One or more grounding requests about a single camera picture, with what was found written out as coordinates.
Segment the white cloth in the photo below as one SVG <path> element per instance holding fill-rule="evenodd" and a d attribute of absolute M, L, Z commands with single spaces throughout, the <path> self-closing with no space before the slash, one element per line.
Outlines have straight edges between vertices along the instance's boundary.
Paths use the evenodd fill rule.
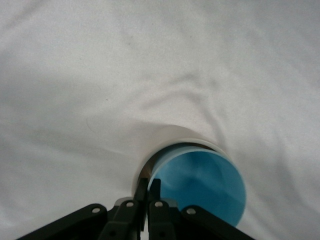
<path fill-rule="evenodd" d="M 0 239 L 131 196 L 167 125 L 231 156 L 240 230 L 320 239 L 319 23 L 318 0 L 2 0 Z"/>

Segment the white fabric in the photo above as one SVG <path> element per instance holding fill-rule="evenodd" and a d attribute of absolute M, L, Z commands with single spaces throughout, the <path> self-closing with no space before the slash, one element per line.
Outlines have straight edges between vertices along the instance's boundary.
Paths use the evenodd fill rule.
<path fill-rule="evenodd" d="M 131 196 L 168 125 L 233 159 L 240 230 L 320 239 L 319 91 L 318 0 L 2 0 L 0 239 Z"/>

